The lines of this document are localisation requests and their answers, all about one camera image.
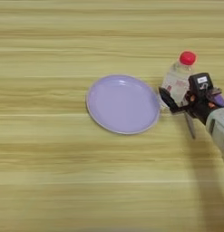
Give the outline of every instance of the wood grain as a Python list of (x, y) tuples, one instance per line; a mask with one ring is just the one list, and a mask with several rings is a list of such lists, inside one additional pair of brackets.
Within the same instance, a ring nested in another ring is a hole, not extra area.
[(0, 1), (0, 231), (224, 232), (224, 166), (203, 125), (193, 141), (164, 112), (122, 136), (85, 109), (99, 78), (156, 89), (188, 49), (224, 91), (224, 1)]

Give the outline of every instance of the red bottle cap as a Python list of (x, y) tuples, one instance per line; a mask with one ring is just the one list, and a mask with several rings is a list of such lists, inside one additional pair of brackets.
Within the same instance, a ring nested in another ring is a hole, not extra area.
[(185, 65), (193, 65), (196, 61), (196, 54), (192, 52), (183, 52), (180, 55), (180, 62)]

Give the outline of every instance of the bottle label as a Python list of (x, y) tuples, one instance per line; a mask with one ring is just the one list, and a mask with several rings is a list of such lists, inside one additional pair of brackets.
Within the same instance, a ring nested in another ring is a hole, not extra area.
[(168, 73), (162, 87), (170, 92), (171, 97), (176, 103), (180, 103), (183, 101), (183, 98), (189, 89), (189, 82), (187, 79), (183, 80), (177, 78), (177, 76), (171, 73)]

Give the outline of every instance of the bottle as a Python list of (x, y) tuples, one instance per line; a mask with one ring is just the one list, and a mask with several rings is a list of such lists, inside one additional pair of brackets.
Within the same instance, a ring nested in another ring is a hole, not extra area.
[[(196, 55), (192, 52), (183, 52), (180, 59), (174, 63), (167, 72), (162, 88), (170, 92), (174, 101), (180, 105), (183, 102), (184, 96), (189, 89), (189, 77), (193, 74), (192, 65), (196, 61)], [(161, 100), (161, 107), (167, 107)]]

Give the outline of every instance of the purple plate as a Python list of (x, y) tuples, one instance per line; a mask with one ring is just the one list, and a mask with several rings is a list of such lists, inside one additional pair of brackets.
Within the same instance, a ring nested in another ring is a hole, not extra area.
[(86, 103), (98, 124), (122, 134), (146, 131), (160, 115), (154, 91), (144, 82), (126, 75), (101, 78), (89, 90)]

